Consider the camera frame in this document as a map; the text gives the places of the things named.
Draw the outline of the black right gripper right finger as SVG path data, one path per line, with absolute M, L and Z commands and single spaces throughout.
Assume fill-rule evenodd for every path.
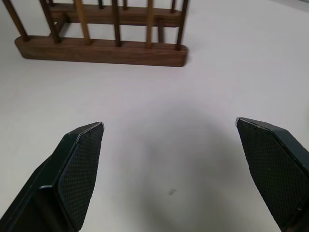
M 309 152 L 281 127 L 238 117 L 251 177 L 282 232 L 309 230 Z

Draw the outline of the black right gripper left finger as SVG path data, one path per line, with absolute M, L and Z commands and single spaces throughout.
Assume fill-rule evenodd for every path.
M 2 232 L 78 232 L 94 191 L 103 122 L 63 136 L 0 219 Z

